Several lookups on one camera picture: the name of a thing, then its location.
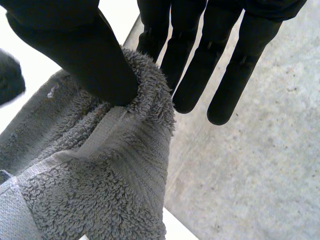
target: black glove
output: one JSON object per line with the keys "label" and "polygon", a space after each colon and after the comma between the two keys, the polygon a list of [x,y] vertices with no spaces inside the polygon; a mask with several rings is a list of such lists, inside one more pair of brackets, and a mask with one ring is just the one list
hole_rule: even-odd
{"label": "black glove", "polygon": [[0,106],[12,101],[25,90],[19,62],[0,49]]}
{"label": "black glove", "polygon": [[[225,50],[234,24],[245,9],[239,40],[207,111],[211,123],[223,125],[230,119],[263,50],[277,35],[282,21],[295,17],[306,1],[137,0],[144,24],[137,50],[157,61],[168,36],[171,7],[173,32],[161,69],[167,76],[171,93],[176,90],[175,109],[187,114],[196,106]],[[177,88],[204,9],[199,47]]]}
{"label": "black glove", "polygon": [[75,77],[91,94],[129,104],[138,83],[99,0],[0,0],[13,31]]}

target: gray towel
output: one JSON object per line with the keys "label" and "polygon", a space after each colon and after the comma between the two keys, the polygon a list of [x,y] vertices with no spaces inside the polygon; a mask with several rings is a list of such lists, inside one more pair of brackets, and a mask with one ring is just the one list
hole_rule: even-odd
{"label": "gray towel", "polygon": [[1,240],[165,238],[173,104],[152,60],[123,52],[139,83],[130,105],[102,102],[61,70],[0,135]]}

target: gray concrete surface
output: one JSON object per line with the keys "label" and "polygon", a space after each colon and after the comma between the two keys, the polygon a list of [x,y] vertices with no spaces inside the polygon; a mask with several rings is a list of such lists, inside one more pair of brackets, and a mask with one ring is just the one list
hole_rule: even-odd
{"label": "gray concrete surface", "polygon": [[[200,240],[320,240],[320,1],[265,49],[231,120],[206,112],[240,21],[194,111],[176,114],[165,207]],[[137,21],[126,44],[135,48]]]}

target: glove finger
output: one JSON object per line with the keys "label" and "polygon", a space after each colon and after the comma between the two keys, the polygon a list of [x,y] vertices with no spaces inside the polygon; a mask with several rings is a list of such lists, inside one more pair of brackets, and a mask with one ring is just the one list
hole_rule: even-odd
{"label": "glove finger", "polygon": [[168,37],[171,0],[137,0],[137,3],[144,31],[136,50],[156,62]]}
{"label": "glove finger", "polygon": [[175,109],[182,114],[191,112],[227,45],[231,30],[242,11],[241,6],[221,6],[209,1],[198,48],[174,96]]}
{"label": "glove finger", "polygon": [[168,41],[161,69],[171,93],[176,89],[197,36],[199,20],[206,0],[173,0],[171,4],[172,37]]}
{"label": "glove finger", "polygon": [[244,14],[239,40],[207,111],[211,123],[228,122],[263,50],[277,35],[281,24],[248,12]]}

